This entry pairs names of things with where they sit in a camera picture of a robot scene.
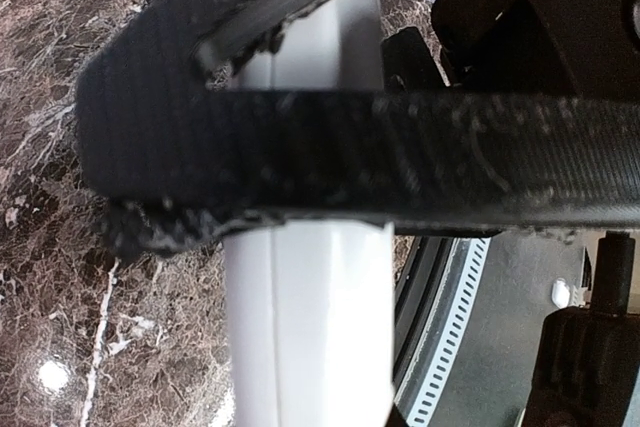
marble surface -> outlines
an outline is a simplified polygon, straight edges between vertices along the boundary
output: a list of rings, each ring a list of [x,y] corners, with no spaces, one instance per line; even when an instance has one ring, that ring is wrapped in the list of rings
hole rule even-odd
[[[221,247],[120,263],[75,153],[77,73],[148,1],[0,0],[2,427],[233,424]],[[382,4],[429,34],[424,0]]]

brown marble countertop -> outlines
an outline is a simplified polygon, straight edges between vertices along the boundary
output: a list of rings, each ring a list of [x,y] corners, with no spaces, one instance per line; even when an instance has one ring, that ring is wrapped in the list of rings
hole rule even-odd
[[[121,264],[75,154],[77,73],[148,2],[0,0],[2,427],[233,424],[221,247]],[[424,0],[382,5],[430,35]]]

black plastic part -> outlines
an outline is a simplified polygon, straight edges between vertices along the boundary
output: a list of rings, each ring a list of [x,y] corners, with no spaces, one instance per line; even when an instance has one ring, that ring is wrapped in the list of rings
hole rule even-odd
[[[640,317],[558,311],[544,324],[522,425],[625,425],[639,369]]]
[[[407,27],[382,43],[387,92],[444,88],[427,44],[417,27]]]
[[[582,266],[582,285],[587,290],[593,290],[593,264],[589,256],[589,250],[584,249],[584,264]]]
[[[636,241],[628,233],[607,232],[598,242],[591,311],[625,315],[629,306]]]
[[[525,427],[619,427],[640,371],[640,317],[627,315],[635,241],[607,232],[598,244],[589,309],[545,321]]]
[[[437,0],[432,15],[453,70],[475,73],[464,88],[637,100],[636,1]]]

white plastic tube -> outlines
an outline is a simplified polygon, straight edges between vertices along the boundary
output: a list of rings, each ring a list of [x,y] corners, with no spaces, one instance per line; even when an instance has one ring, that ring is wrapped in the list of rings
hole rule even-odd
[[[225,242],[238,427],[382,427],[392,228],[299,221]]]
[[[378,0],[332,0],[234,79],[382,90]],[[292,221],[225,240],[238,427],[383,427],[391,410],[392,226]]]

